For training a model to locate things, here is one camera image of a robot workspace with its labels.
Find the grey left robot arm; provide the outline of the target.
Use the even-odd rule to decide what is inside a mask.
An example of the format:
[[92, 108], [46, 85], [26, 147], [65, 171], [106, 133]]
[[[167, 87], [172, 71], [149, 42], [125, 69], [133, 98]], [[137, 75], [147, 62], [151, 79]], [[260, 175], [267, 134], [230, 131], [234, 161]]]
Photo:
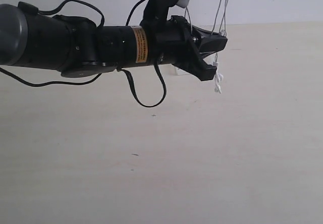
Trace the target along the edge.
[[171, 64], [202, 81], [211, 80], [216, 68], [205, 58], [222, 51], [227, 38], [167, 13], [149, 0], [138, 26], [97, 26], [85, 17], [49, 17], [26, 3], [2, 4], [1, 65], [81, 78]]

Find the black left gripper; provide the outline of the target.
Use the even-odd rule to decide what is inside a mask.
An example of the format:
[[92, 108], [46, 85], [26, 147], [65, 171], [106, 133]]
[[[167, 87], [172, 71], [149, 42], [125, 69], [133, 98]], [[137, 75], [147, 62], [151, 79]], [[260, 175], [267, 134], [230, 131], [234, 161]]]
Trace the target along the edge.
[[171, 16], [161, 28], [141, 21], [145, 41], [141, 47], [141, 63], [171, 64], [200, 81], [215, 77], [217, 67], [204, 58], [225, 49], [228, 39], [217, 32], [191, 26], [183, 16]]

